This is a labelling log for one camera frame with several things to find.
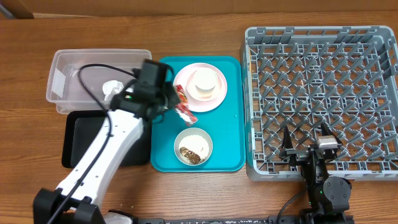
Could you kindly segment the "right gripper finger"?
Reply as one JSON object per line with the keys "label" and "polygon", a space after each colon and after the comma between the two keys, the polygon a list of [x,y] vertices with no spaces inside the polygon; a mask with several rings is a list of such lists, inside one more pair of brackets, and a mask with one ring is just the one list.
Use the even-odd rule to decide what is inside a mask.
{"label": "right gripper finger", "polygon": [[325,122],[322,122],[322,124],[320,125],[320,129],[322,132],[322,136],[333,136],[336,142],[342,145],[342,141],[331,131],[331,129],[328,127],[328,125]]}
{"label": "right gripper finger", "polygon": [[284,137],[283,137],[283,141],[282,141],[282,147],[285,150],[292,150],[293,149],[293,145],[292,145],[292,141],[290,138],[290,132],[287,126],[284,127]]}

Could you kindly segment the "white tissue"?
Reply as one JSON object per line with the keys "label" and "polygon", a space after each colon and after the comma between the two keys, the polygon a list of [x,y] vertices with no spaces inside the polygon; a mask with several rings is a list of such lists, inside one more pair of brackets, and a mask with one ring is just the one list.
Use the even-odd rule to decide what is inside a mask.
{"label": "white tissue", "polygon": [[110,80],[103,84],[102,90],[104,93],[104,101],[109,101],[114,95],[119,94],[124,88],[122,82],[117,80]]}

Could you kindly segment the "red snack wrapper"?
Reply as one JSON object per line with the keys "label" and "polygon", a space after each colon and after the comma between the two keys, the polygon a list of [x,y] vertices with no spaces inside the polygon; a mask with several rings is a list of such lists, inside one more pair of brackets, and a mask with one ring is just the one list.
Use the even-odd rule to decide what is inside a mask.
{"label": "red snack wrapper", "polygon": [[194,125],[198,121],[198,118],[194,116],[189,109],[188,99],[185,95],[183,87],[181,85],[177,85],[175,86],[175,89],[180,99],[180,103],[175,106],[176,113],[184,120],[187,126]]}

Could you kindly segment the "white paper cup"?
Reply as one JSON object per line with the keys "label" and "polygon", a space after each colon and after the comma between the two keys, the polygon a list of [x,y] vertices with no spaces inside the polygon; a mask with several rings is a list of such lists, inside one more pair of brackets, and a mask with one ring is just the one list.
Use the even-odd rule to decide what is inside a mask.
{"label": "white paper cup", "polygon": [[217,84],[217,74],[210,68],[199,68],[193,74],[195,88],[201,93],[211,93]]}

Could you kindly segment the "grey bowl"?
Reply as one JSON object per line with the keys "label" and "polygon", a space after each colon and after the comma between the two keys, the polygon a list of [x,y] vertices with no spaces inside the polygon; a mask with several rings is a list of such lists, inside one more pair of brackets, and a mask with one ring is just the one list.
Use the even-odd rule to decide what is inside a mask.
{"label": "grey bowl", "polygon": [[[197,164],[197,165],[193,165],[193,164],[187,163],[187,162],[182,158],[182,156],[180,155],[180,153],[179,153],[179,151],[178,151],[178,145],[179,145],[180,141],[181,141],[185,136],[189,136],[189,135],[192,135],[192,134],[197,134],[197,135],[200,135],[200,136],[204,137],[204,138],[206,139],[206,141],[208,142],[209,147],[210,147],[210,154],[209,154],[209,156],[208,156],[203,162],[201,162],[201,163],[199,163],[199,164]],[[213,152],[213,141],[212,141],[210,135],[209,135],[206,131],[204,131],[204,130],[202,130],[202,129],[200,129],[200,128],[187,128],[187,129],[184,129],[182,132],[180,132],[180,133],[177,135],[177,137],[175,138],[175,142],[174,142],[174,152],[175,152],[175,155],[177,156],[178,160],[179,160],[180,162],[182,162],[183,164],[188,165],[188,166],[199,166],[199,165],[204,164],[204,163],[211,157],[212,152]]]}

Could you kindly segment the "white rice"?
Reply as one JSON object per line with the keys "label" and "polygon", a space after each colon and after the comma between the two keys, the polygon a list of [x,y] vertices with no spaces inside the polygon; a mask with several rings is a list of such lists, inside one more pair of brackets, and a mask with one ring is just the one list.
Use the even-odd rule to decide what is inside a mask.
{"label": "white rice", "polygon": [[185,136],[180,141],[180,143],[178,145],[178,151],[181,147],[186,147],[187,149],[197,153],[201,157],[201,162],[203,162],[210,154],[210,147],[209,147],[208,142],[206,141],[206,139],[204,137],[197,135],[197,134]]}

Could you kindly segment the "brown food piece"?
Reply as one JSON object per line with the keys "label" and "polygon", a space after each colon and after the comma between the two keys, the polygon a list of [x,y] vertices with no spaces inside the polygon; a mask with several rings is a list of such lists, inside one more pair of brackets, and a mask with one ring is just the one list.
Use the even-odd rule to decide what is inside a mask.
{"label": "brown food piece", "polygon": [[179,151],[181,156],[185,158],[189,163],[198,164],[201,162],[201,157],[197,153],[187,149],[186,147],[181,147]]}

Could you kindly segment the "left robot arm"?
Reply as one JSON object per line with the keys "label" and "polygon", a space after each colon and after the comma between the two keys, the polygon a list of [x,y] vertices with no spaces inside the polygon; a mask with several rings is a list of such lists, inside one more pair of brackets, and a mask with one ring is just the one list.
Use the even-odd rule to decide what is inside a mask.
{"label": "left robot arm", "polygon": [[134,218],[123,212],[102,215],[100,206],[128,150],[141,138],[145,121],[179,102],[170,82],[128,83],[113,96],[101,129],[75,169],[54,191],[38,192],[33,203],[34,223],[134,223]]}

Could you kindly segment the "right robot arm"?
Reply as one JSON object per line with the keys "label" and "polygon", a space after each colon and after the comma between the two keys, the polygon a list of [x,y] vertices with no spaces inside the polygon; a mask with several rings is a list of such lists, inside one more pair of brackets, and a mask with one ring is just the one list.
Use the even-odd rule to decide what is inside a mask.
{"label": "right robot arm", "polygon": [[[342,177],[331,176],[327,163],[337,157],[343,143],[329,129],[326,123],[321,126],[322,135],[315,144],[305,150],[293,148],[288,127],[284,127],[284,136],[279,156],[287,159],[290,166],[300,166],[305,181],[305,189],[293,196],[280,209],[277,223],[353,223],[353,217],[347,217],[351,196],[351,182]],[[303,208],[295,217],[283,216],[285,208],[296,198],[306,193],[309,208]]]}

